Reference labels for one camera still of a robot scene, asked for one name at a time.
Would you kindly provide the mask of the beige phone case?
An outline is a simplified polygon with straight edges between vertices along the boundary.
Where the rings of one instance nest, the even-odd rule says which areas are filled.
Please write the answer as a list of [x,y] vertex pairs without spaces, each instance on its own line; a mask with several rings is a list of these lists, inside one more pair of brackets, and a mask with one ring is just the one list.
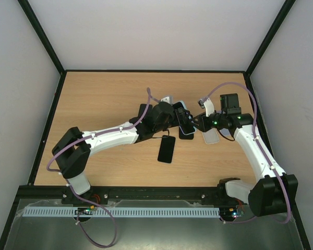
[[216,129],[211,129],[208,132],[203,132],[202,136],[203,136],[204,142],[208,145],[216,144],[220,141],[220,138]]

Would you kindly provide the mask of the black phone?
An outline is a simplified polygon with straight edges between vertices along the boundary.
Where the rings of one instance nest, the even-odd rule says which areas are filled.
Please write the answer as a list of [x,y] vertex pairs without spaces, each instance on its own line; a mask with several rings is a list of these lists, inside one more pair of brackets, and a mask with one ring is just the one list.
[[158,154],[158,161],[170,164],[173,159],[176,137],[162,136]]

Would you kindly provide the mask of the black phone case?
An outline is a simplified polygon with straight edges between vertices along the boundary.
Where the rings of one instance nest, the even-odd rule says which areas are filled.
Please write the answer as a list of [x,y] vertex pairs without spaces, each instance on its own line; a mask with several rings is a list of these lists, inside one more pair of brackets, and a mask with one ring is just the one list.
[[180,140],[193,140],[194,134],[185,135],[181,130],[178,131],[178,137]]

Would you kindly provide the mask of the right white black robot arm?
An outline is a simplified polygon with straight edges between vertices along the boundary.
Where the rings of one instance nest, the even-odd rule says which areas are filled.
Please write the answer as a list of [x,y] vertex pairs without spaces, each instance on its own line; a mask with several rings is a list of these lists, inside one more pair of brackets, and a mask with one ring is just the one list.
[[251,185],[237,178],[220,182],[223,186],[217,191],[217,198],[223,204],[238,199],[249,205],[257,216],[270,216],[286,213],[291,217],[298,181],[293,174],[286,174],[264,144],[255,118],[242,113],[237,94],[220,96],[221,111],[217,112],[208,97],[199,100],[205,112],[194,118],[194,127],[207,133],[212,129],[227,129],[231,137],[244,151],[256,178]]

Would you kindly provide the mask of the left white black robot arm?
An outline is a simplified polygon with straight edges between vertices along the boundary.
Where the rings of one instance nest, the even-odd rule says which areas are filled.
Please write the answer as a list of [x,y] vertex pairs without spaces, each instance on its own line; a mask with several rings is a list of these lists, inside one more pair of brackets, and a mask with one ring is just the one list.
[[178,127],[183,136],[196,132],[192,115],[184,102],[160,101],[154,106],[141,104],[138,116],[118,126],[96,131],[80,131],[78,127],[68,129],[53,147],[49,162],[57,163],[57,172],[66,180],[72,193],[83,197],[91,190],[85,168],[92,155],[109,148],[155,139],[156,133],[173,127]]

